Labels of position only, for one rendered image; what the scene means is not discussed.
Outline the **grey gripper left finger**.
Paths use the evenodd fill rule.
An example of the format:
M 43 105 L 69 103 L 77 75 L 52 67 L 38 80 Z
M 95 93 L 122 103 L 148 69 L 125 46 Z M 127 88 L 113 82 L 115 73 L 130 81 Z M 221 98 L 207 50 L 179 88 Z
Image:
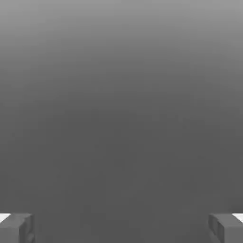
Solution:
M 34 215 L 0 213 L 0 243 L 35 243 Z

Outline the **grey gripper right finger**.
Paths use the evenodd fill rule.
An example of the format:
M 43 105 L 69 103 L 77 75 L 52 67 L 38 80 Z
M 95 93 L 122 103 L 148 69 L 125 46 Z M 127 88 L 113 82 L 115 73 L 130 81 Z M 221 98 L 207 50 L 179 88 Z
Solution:
M 209 214 L 211 243 L 243 243 L 243 213 Z

